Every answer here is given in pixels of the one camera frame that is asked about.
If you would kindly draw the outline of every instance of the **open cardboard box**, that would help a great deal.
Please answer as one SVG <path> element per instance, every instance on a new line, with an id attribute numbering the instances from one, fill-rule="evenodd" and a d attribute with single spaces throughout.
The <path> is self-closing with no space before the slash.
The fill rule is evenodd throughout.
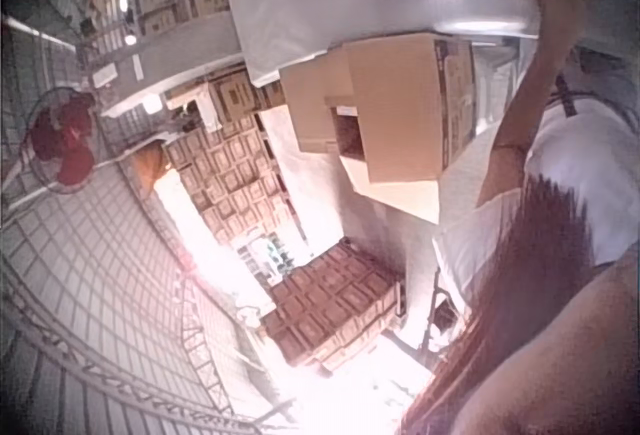
<path id="1" fill-rule="evenodd" d="M 358 193 L 438 223 L 438 179 L 475 135 L 468 42 L 350 42 L 281 80 L 302 151 L 337 149 Z"/>

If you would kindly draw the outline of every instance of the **dark hair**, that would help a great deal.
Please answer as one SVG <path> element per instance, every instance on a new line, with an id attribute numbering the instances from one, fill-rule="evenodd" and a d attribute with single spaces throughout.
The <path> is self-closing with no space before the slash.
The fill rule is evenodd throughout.
<path id="1" fill-rule="evenodd" d="M 571 191 L 528 178 L 495 252 L 480 268 L 464 331 L 402 418 L 400 434 L 449 433 L 455 417 L 502 362 L 532 340 L 591 279 L 586 209 Z"/>

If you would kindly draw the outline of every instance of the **white shirt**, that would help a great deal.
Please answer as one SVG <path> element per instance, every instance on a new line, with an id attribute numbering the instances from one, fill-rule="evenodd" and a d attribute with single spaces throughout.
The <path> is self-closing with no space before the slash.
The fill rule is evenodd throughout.
<path id="1" fill-rule="evenodd" d="M 575 101 L 566 118 L 561 104 L 548 109 L 525 170 L 573 189 L 587 206 L 595 264 L 613 262 L 638 240 L 640 228 L 640 139 L 609 107 L 595 99 Z M 454 304 L 477 268 L 491 256 L 501 219 L 517 210 L 520 189 L 495 197 L 434 237 L 443 279 Z"/>

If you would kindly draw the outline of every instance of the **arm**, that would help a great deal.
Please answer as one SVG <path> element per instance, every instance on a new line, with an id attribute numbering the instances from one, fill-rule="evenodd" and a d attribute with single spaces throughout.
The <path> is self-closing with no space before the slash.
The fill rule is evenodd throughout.
<path id="1" fill-rule="evenodd" d="M 636 433 L 639 370 L 636 243 L 480 385 L 453 433 Z"/>
<path id="2" fill-rule="evenodd" d="M 477 206 L 522 186 L 524 163 L 547 100 L 580 35 L 584 19 L 582 0 L 537 1 L 542 17 L 538 49 L 496 134 Z"/>

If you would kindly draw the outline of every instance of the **raised arm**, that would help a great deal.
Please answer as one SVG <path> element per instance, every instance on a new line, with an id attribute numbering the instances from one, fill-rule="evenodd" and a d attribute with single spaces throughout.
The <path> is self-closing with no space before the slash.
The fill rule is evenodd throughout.
<path id="1" fill-rule="evenodd" d="M 477 206 L 522 186 L 524 163 L 549 95 L 582 30 L 583 0 L 537 2 L 541 13 L 538 47 L 498 128 Z"/>

